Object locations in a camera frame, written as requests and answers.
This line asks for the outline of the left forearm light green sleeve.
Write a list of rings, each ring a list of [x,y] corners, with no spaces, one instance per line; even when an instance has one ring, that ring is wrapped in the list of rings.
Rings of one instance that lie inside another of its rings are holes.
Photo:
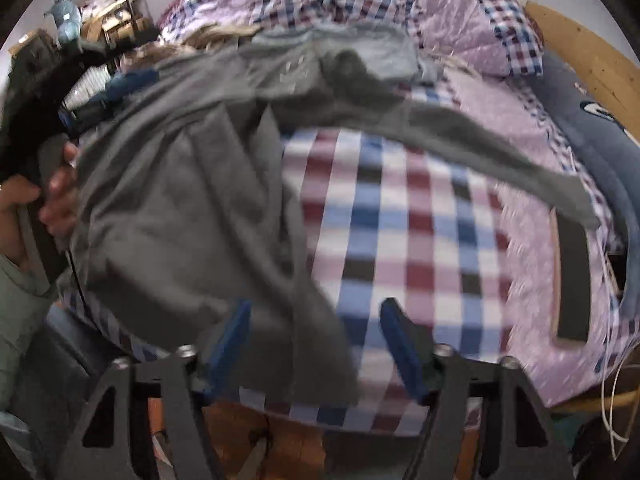
[[[54,301],[52,285],[37,280],[32,272],[21,270],[1,257],[0,294],[0,388],[1,409],[12,399],[18,370],[32,338]]]

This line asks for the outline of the person's left hand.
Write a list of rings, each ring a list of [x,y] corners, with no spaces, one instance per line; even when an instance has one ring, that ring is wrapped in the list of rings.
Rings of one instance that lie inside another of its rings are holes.
[[[21,271],[29,269],[28,255],[18,221],[18,210],[46,196],[38,218],[47,231],[61,240],[69,238],[77,221],[77,171],[75,159],[78,147],[64,145],[61,166],[55,171],[46,190],[22,176],[13,176],[1,183],[1,255]]]

